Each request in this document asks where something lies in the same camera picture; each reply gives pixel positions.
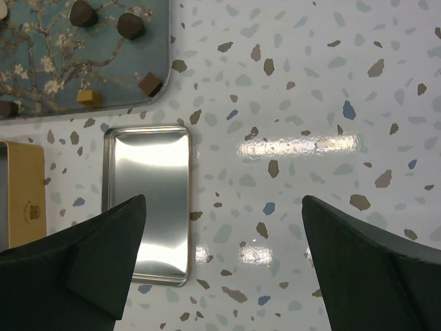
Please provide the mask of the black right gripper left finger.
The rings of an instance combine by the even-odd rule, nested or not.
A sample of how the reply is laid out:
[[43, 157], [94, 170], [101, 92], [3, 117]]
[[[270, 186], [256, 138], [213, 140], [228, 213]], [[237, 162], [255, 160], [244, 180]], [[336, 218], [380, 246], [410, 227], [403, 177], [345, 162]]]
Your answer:
[[138, 195], [1, 252], [2, 330], [113, 330], [122, 319], [146, 220]]

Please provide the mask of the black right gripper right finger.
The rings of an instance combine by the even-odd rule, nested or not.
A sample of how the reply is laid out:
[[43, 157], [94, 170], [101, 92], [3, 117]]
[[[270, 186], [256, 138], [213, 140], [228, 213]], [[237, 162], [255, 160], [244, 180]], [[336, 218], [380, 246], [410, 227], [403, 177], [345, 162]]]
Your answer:
[[439, 330], [440, 251], [307, 195], [302, 219], [332, 330]]

